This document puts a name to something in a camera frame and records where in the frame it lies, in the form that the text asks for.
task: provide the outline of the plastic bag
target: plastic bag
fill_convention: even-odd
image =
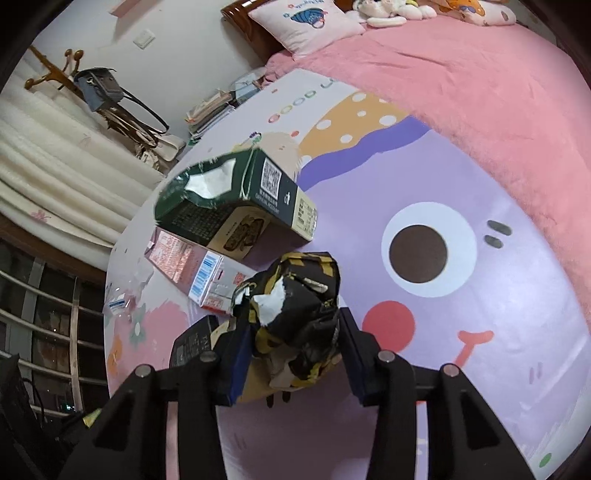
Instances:
[[[236,289],[234,316],[248,315],[255,331],[255,359],[243,396],[309,387],[338,363],[339,284],[329,253],[293,252]],[[255,372],[261,365],[265,371]],[[254,374],[259,381],[252,381]]]
[[[147,262],[138,261],[134,276],[122,287],[109,286],[105,295],[103,315],[109,320],[131,322],[131,314],[137,307],[145,286],[152,278],[154,269]]]

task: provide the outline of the barcode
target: barcode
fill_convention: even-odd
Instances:
[[[262,166],[261,188],[271,195],[275,200],[279,197],[279,182],[281,180],[281,170],[277,168],[271,160],[265,159]]]
[[[213,269],[216,267],[219,258],[219,255],[207,252],[203,258],[203,262],[199,266],[197,275],[195,275],[195,279],[193,280],[193,285],[191,285],[191,297],[197,303],[201,303],[203,291],[212,276]]]
[[[121,305],[125,305],[125,299],[112,301],[111,303],[109,303],[109,308],[119,307]]]

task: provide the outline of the crumpled wrapper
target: crumpled wrapper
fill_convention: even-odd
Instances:
[[[315,384],[340,361],[340,276],[327,252],[283,255],[244,281],[232,299],[255,331],[254,356],[240,401]]]

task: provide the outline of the cable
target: cable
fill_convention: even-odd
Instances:
[[[37,390],[35,384],[28,378],[23,378],[22,381],[31,384],[31,387],[33,388],[33,397],[37,398],[37,401],[39,402],[39,408],[41,409],[41,428],[43,428],[43,426],[45,425],[45,408],[43,408],[43,402],[41,401],[41,395],[39,395],[39,390]]]

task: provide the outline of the light switch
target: light switch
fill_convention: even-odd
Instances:
[[[152,40],[155,39],[155,38],[156,38],[156,35],[154,35],[150,30],[148,30],[146,28],[146,30],[142,31],[142,33],[140,33],[137,37],[135,37],[134,43],[139,48],[141,48],[143,50],[148,45],[150,45],[150,43],[152,42]]]

